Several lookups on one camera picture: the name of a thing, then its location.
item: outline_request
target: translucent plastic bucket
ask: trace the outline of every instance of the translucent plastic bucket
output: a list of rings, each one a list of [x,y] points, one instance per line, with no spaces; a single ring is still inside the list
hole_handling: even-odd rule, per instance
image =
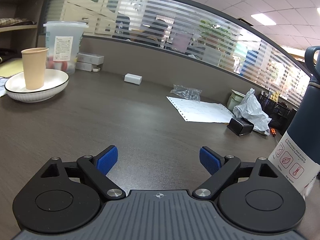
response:
[[[46,27],[45,46],[49,48],[46,67],[73,74],[82,34],[89,26],[86,23],[64,21],[49,21],[43,26]]]

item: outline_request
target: small black box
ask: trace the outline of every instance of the small black box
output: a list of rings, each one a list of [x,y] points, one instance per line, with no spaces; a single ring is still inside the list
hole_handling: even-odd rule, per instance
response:
[[[236,135],[240,136],[251,133],[254,125],[243,117],[236,117],[231,118],[227,127]]]

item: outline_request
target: yellow paper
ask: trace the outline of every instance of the yellow paper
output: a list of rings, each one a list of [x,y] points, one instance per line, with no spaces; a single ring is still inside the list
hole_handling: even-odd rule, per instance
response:
[[[0,64],[0,77],[8,78],[22,71],[22,58],[12,58]]]

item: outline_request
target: tan paper cup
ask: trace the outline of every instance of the tan paper cup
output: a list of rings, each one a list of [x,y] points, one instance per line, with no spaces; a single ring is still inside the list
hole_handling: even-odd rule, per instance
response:
[[[44,85],[44,70],[48,48],[32,48],[21,51],[26,88],[34,90]]]

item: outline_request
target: white label with text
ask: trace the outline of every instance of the white label with text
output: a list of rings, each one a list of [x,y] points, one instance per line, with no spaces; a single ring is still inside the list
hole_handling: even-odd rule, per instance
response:
[[[53,61],[70,60],[72,40],[72,36],[56,36],[54,40]]]
[[[320,165],[311,160],[287,132],[283,135],[268,160],[301,193],[320,170]]]

